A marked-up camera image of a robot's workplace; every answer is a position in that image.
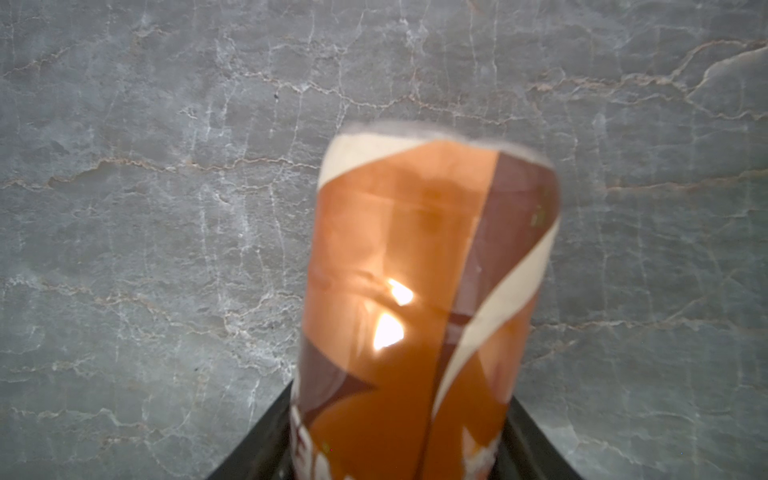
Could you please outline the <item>orange copper label bottle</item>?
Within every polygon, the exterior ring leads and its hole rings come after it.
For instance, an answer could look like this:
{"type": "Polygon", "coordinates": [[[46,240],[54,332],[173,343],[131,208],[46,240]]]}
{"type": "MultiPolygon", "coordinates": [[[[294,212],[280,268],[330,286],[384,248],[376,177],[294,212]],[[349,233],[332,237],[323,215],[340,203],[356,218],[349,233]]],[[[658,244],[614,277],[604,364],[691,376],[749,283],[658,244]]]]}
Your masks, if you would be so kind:
{"type": "Polygon", "coordinates": [[[299,479],[485,479],[560,224],[542,154],[344,127],[318,179],[290,397],[299,479]]]}

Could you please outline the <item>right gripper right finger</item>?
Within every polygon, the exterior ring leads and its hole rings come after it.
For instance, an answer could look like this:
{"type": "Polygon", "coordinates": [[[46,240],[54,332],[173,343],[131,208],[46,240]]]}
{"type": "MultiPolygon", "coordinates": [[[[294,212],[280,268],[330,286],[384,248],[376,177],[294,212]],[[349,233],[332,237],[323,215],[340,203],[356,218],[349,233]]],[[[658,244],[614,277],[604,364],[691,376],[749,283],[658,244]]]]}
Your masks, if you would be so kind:
{"type": "Polygon", "coordinates": [[[494,464],[495,480],[582,480],[513,397],[494,464]]]}

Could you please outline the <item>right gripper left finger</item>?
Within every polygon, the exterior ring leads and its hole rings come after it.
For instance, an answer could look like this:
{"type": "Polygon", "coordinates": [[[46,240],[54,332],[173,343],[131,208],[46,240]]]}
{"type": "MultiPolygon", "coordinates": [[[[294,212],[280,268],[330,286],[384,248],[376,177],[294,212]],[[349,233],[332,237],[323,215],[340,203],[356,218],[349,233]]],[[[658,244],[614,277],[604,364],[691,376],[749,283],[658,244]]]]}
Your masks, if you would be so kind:
{"type": "Polygon", "coordinates": [[[294,478],[290,447],[289,383],[208,480],[294,478]]]}

